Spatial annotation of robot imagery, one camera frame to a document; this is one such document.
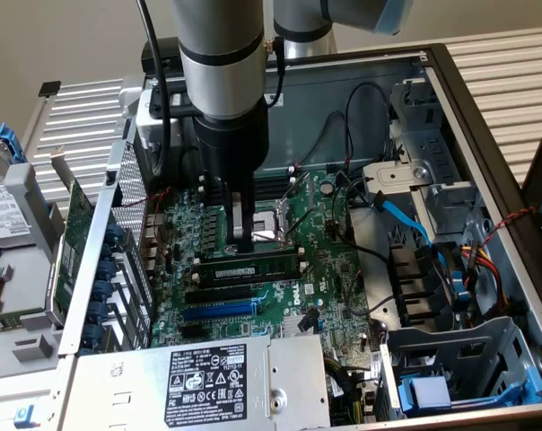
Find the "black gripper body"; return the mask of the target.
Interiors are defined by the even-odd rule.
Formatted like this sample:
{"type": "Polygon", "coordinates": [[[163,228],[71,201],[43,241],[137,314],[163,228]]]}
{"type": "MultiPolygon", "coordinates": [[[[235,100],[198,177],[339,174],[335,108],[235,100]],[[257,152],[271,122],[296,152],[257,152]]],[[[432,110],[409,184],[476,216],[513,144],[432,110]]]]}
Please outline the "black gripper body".
{"type": "Polygon", "coordinates": [[[254,172],[269,149],[267,104],[260,98],[246,114],[219,120],[206,115],[193,120],[202,161],[210,175],[232,192],[253,188],[254,172]]]}

